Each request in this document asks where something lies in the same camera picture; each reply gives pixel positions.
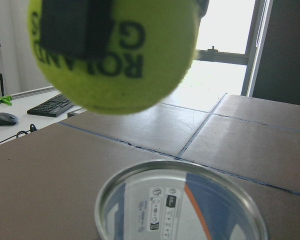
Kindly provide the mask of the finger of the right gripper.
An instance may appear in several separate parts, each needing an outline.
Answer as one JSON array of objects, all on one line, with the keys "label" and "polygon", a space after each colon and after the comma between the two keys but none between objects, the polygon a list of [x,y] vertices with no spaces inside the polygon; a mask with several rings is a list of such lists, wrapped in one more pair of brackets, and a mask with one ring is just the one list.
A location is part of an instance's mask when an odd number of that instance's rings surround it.
[{"label": "finger of the right gripper", "polygon": [[196,0],[195,1],[198,7],[198,16],[200,18],[203,18],[208,11],[208,7],[209,7],[209,0]]},{"label": "finger of the right gripper", "polygon": [[104,58],[115,21],[112,0],[43,0],[40,43],[70,58]]}]

